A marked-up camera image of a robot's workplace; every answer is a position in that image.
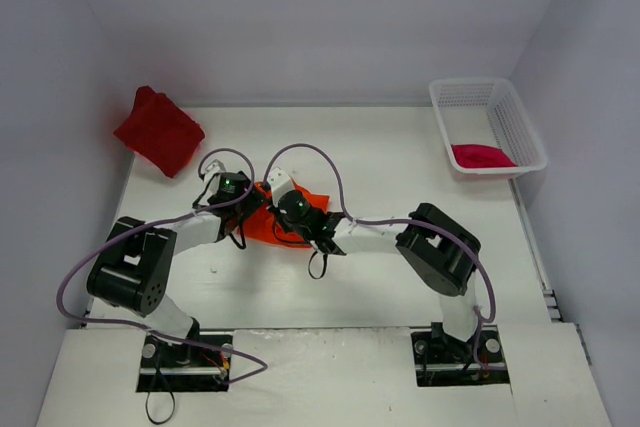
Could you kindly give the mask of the orange t shirt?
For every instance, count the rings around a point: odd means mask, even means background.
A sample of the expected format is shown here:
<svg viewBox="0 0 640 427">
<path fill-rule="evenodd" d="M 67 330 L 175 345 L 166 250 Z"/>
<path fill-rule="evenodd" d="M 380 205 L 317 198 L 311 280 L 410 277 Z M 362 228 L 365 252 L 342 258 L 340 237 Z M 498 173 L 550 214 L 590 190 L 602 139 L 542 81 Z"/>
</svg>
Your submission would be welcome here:
<svg viewBox="0 0 640 427">
<path fill-rule="evenodd" d="M 330 196 L 327 194 L 312 193 L 308 189 L 294 182 L 294 186 L 300 190 L 312 206 L 326 212 L 329 206 Z M 276 223 L 275 216 L 266 205 L 262 205 L 254 212 L 243 225 L 246 237 L 260 242 L 284 246 L 294 249 L 307 249 L 310 245 L 295 232 L 286 232 Z"/>
</svg>

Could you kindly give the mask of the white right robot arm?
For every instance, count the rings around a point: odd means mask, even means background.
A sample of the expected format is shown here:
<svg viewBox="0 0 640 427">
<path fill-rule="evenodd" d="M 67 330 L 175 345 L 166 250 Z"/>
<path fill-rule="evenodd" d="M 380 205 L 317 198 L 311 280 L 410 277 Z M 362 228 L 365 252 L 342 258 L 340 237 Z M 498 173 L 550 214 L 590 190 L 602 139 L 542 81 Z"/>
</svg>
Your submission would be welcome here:
<svg viewBox="0 0 640 427">
<path fill-rule="evenodd" d="M 399 255 L 420 280 L 439 295 L 443 315 L 445 352 L 464 359 L 479 344 L 476 304 L 476 267 L 480 241 L 459 223 L 430 203 L 409 214 L 410 223 L 396 219 L 369 224 L 352 221 L 344 213 L 314 207 L 296 187 L 266 185 L 270 210 L 287 232 L 308 243 L 323 260 L 352 254 Z"/>
</svg>

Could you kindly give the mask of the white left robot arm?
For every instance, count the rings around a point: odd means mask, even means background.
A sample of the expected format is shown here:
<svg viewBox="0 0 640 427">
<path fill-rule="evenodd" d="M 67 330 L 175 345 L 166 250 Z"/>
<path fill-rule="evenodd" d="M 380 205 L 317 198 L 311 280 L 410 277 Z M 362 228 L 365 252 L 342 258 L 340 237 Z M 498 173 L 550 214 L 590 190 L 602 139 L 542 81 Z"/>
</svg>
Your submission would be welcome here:
<svg viewBox="0 0 640 427">
<path fill-rule="evenodd" d="M 166 334 L 164 355 L 175 365 L 191 365 L 200 353 L 200 325 L 166 293 L 173 257 L 205 244 L 233 238 L 244 249 L 244 224 L 266 202 L 243 172 L 208 176 L 205 206 L 168 227 L 135 232 L 100 253 L 88 275 L 88 293 L 140 318 L 145 330 Z"/>
</svg>

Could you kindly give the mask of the folded dark red t shirt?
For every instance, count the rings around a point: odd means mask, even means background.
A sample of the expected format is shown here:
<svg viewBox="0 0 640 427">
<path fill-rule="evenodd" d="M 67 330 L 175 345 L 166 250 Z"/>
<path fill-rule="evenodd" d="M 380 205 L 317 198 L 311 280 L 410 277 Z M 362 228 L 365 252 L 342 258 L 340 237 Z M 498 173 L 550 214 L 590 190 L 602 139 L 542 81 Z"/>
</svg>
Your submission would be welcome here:
<svg viewBox="0 0 640 427">
<path fill-rule="evenodd" d="M 195 120 L 148 85 L 136 90 L 129 116 L 113 134 L 168 178 L 175 178 L 189 164 L 205 139 Z"/>
</svg>

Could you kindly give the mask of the magenta t shirt in basket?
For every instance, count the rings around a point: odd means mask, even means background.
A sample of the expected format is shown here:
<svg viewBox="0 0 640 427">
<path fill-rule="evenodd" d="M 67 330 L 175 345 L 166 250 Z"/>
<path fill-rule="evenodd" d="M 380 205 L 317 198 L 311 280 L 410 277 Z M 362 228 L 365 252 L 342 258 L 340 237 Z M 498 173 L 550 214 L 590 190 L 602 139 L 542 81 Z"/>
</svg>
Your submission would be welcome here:
<svg viewBox="0 0 640 427">
<path fill-rule="evenodd" d="M 501 149 L 481 144 L 453 144 L 454 158 L 463 168 L 513 168 L 517 164 Z"/>
</svg>

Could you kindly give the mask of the white plastic basket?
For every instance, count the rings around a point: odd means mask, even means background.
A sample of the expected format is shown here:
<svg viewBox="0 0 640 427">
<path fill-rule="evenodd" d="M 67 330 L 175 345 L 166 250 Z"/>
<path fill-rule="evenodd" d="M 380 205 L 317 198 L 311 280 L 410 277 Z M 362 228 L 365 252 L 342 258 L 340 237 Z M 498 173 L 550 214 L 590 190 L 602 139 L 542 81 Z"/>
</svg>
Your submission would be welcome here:
<svg viewBox="0 0 640 427">
<path fill-rule="evenodd" d="M 452 177 L 457 181 L 512 180 L 544 170 L 548 158 L 513 84 L 499 77 L 434 80 L 429 95 Z M 512 167 L 467 168 L 459 145 L 499 149 Z"/>
</svg>

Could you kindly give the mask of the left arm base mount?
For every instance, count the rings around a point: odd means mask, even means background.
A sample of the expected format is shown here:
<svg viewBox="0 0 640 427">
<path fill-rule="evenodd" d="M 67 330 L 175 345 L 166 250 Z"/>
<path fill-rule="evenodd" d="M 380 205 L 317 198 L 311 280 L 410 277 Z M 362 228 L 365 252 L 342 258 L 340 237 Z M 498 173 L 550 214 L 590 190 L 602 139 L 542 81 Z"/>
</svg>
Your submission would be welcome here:
<svg viewBox="0 0 640 427">
<path fill-rule="evenodd" d="M 217 350 L 144 339 L 136 391 L 160 393 L 227 392 L 232 355 Z"/>
</svg>

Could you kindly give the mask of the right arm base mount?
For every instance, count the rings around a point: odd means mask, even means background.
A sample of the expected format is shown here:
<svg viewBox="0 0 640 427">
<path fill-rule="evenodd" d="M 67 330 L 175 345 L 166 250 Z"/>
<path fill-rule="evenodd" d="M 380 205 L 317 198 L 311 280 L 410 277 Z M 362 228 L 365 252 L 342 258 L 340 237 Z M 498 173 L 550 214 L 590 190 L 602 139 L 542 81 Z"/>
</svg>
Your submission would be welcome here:
<svg viewBox="0 0 640 427">
<path fill-rule="evenodd" d="M 441 323 L 411 332 L 416 384 L 420 388 L 508 385 L 510 377 L 499 331 L 483 327 L 465 342 L 444 333 Z"/>
</svg>

